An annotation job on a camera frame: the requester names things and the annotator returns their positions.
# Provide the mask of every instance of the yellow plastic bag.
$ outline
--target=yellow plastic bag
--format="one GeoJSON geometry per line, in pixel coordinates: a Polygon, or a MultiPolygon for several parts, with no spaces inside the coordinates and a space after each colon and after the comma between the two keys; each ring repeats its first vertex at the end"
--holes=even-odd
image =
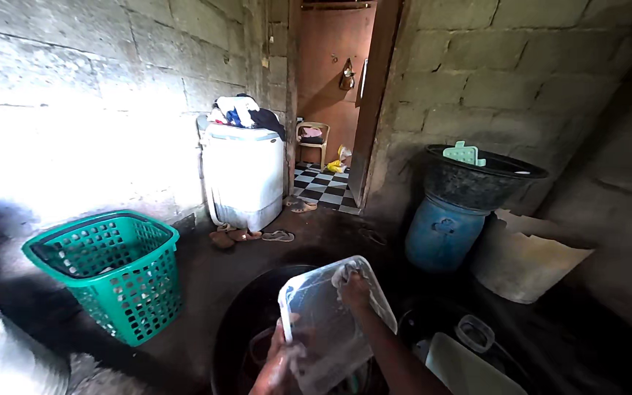
{"type": "Polygon", "coordinates": [[[328,165],[326,165],[326,168],[333,173],[343,173],[344,171],[346,171],[347,167],[345,166],[345,164],[343,164],[343,161],[352,154],[353,153],[345,146],[338,147],[338,157],[340,157],[340,159],[336,159],[333,162],[329,163],[328,165]]]}
{"type": "Polygon", "coordinates": [[[340,159],[336,159],[326,165],[326,169],[329,169],[333,173],[342,173],[346,171],[346,166],[341,163],[340,159]]]}

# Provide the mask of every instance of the pink cloth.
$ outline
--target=pink cloth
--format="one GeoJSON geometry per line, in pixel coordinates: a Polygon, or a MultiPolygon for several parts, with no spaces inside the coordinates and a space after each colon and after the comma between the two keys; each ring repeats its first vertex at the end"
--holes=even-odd
{"type": "Polygon", "coordinates": [[[301,130],[302,137],[321,137],[321,130],[313,127],[305,127],[301,130]]]}

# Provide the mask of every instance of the doorway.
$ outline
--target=doorway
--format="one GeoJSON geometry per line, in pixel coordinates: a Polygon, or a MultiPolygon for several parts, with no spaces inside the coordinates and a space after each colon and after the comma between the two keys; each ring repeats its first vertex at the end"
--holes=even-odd
{"type": "Polygon", "coordinates": [[[401,0],[301,5],[296,115],[305,124],[296,131],[293,193],[303,200],[350,214],[364,207],[400,9],[401,0]],[[341,146],[351,155],[329,169],[341,146]]]}

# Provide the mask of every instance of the beige plastic chair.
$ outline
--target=beige plastic chair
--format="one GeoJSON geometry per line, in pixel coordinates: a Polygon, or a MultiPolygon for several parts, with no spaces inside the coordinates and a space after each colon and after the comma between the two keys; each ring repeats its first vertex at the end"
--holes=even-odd
{"type": "MultiPolygon", "coordinates": [[[[301,122],[296,125],[296,136],[299,135],[299,129],[304,127],[314,127],[321,131],[321,137],[323,138],[322,144],[300,142],[299,145],[302,147],[321,148],[321,171],[323,172],[324,167],[326,167],[326,145],[328,144],[328,132],[331,130],[331,127],[321,122],[301,122]]],[[[299,162],[301,162],[301,150],[299,150],[299,162]]]]}

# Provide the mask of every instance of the checkered floor tile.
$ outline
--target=checkered floor tile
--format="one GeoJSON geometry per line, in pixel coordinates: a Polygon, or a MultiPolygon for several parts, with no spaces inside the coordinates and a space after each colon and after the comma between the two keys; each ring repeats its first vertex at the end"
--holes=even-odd
{"type": "Polygon", "coordinates": [[[345,173],[321,172],[317,163],[299,162],[294,166],[294,195],[319,207],[360,215],[360,209],[347,186],[350,169],[345,173]]]}

